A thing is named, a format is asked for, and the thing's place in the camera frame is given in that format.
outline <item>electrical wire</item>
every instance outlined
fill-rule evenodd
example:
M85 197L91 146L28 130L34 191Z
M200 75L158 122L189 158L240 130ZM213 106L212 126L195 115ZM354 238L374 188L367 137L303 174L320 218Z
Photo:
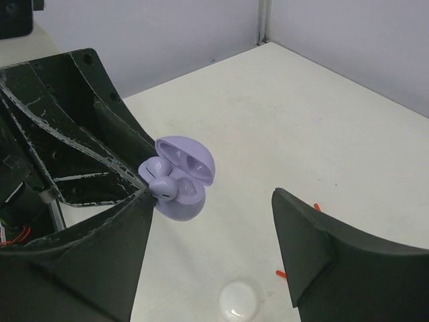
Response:
M31 231L32 231L32 228L31 228L31 227L28 227L27 233L25 234L25 236L24 236L24 237L22 237L22 238L18 241L18 243L23 242L23 241L28 237L28 235L29 235L29 233L30 233Z
M0 246L11 245L11 244L15 243L25 233L25 230L26 230L26 227L23 226L23 229L22 229L21 233L18 235L18 237L16 237L13 241L6 241L4 243L0 243ZM27 236L29 235L31 230L32 230L32 228L29 227L26 235L19 242L22 242L25 238L27 238Z

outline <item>orange foam dart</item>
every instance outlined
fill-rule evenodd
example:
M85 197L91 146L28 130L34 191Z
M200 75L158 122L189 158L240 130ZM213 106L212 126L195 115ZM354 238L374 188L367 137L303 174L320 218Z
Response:
M285 272L282 272L281 270L276 270L276 272L275 272L278 276L280 276L280 277L282 277L282 278L288 278L287 276L286 276L286 273Z

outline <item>white ball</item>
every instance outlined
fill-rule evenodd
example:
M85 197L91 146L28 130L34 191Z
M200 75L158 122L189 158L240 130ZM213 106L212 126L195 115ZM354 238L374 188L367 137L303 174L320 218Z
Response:
M251 321L257 314L259 299L256 291L246 282L228 283L219 295L219 310L228 321Z

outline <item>purple earbud case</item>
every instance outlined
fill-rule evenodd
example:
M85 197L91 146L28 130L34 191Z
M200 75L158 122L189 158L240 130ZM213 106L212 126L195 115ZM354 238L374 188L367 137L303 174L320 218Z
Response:
M185 221L197 216L206 201L204 186L215 179L215 160L200 142L182 136L168 136L156 140L159 156L172 163L169 174L177 180L178 194L171 201L159 200L156 208L167 217ZM154 176L147 170L147 161L139 167L140 176L150 183Z

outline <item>red wire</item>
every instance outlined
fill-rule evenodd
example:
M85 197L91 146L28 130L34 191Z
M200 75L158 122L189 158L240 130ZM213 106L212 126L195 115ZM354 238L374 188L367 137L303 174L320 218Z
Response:
M29 235L29 233L30 233L30 231L31 231L31 230L32 230L32 228L31 228L31 227L29 227L29 228L28 228L28 231L27 231L27 233L26 233L26 235L25 235L24 237L22 237L22 238L21 238L21 240L20 240L18 243L23 242L23 241L24 241L24 239L28 237L28 235Z
M21 231L21 233L18 235L18 237L16 237L13 241L7 241L7 242L4 242L4 243L0 243L0 245L1 246L4 246L4 245L11 245L11 244L13 244L14 242L16 242L21 236L22 236L22 234L25 232L25 226L23 226L23 229L22 229L22 231Z

